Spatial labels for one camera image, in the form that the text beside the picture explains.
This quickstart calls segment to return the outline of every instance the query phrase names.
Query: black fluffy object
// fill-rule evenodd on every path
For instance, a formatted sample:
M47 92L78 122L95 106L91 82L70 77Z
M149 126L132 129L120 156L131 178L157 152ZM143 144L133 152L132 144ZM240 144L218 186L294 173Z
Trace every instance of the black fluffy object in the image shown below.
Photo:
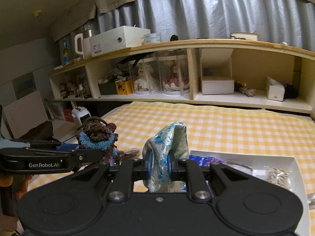
M283 97L284 99L297 98L299 96L299 92L294 87L294 85L287 83L284 88L285 88L284 97Z
M179 39L178 39L178 36L176 35L176 34L173 34L172 36L171 36L171 39L170 39L170 41L178 41Z

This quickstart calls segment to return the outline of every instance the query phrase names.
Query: bed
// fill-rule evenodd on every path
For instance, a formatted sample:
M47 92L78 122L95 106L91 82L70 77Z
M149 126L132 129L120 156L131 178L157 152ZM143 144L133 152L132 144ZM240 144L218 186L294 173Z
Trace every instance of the bed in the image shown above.
M117 125L118 149L142 148L165 125L187 125L190 150L295 157L306 193L315 192L315 123L266 110L244 110L163 102L133 102L106 114ZM40 175L29 189L68 175ZM141 182L136 191L145 191ZM315 236L315 210L310 210Z

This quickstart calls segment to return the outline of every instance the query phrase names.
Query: silver screw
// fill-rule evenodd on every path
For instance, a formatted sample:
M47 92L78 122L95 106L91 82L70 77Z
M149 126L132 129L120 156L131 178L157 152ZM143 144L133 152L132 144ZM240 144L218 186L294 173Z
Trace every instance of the silver screw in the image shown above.
M164 198L163 198L163 197L156 197L155 200L156 200L157 202L162 202L162 201L164 200Z
M119 191L113 191L109 193L109 198L114 199L114 200L120 200L122 199L125 195L122 192Z
M211 195L209 192L206 192L206 191L196 191L195 192L195 196L198 198L198 199L207 199L209 198Z

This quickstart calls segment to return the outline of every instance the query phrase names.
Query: wooden shelf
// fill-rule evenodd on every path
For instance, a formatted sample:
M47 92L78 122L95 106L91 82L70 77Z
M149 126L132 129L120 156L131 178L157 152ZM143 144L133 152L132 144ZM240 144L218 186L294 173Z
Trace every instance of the wooden shelf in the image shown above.
M250 88L264 89L267 76L282 83L294 83L298 86L300 97L284 102L268 100L264 91L257 91L256 96L249 98L240 93L227 95L202 95L200 48L211 48L213 57L220 56L222 48L233 49L229 63L233 72L232 78L246 82ZM147 96L100 95L98 79L103 79L112 68L112 59L139 53L158 52L172 49L186 49L190 95L183 97L166 96L157 93ZM203 66L211 64L213 58L206 58ZM90 84L93 98L60 99L59 85L64 81L64 72L75 74L84 71ZM315 107L315 53L304 49L277 43L231 40L231 39L198 39L149 44L113 51L94 58L82 60L50 73L55 99L51 101L162 101L201 105L218 105L231 107L266 108L311 114Z
M271 42L262 41L249 41L249 40L232 40L232 39L195 39L195 40L182 40L173 42L162 42L156 44L148 44L138 47L125 48L118 51L113 51L100 56L96 56L89 59L84 59L78 63L63 67L61 69L52 71L51 76L58 75L75 68L88 65L92 62L99 62L109 60L118 57L130 56L139 53L156 52L170 49L187 49L187 48L242 48L252 50L271 51L277 53L284 53L307 59L315 60L315 53L296 48L288 45L282 45Z
M176 97L167 96L162 93L152 95L101 95L100 98L65 98L52 99L51 101L161 101L169 103L186 103L186 104L204 104L204 105L221 105L221 106L240 106L253 108L267 108L292 112L302 112L310 114L312 107L302 99L287 99L283 102L269 100L264 91L257 91L256 96L247 97L241 93L224 94L224 95L202 95L198 93L194 100L189 99L189 95Z

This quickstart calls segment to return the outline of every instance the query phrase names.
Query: curtain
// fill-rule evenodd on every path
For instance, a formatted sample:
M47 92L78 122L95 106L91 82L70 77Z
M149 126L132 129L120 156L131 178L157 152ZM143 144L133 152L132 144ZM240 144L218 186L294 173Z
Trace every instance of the curtain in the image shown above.
M104 31L123 26L149 28L163 41L228 38L232 32L257 33L259 41L286 42L315 52L315 4L305 0L137 0L97 14L66 36L71 55L74 36L88 28ZM62 39L59 41L62 51Z

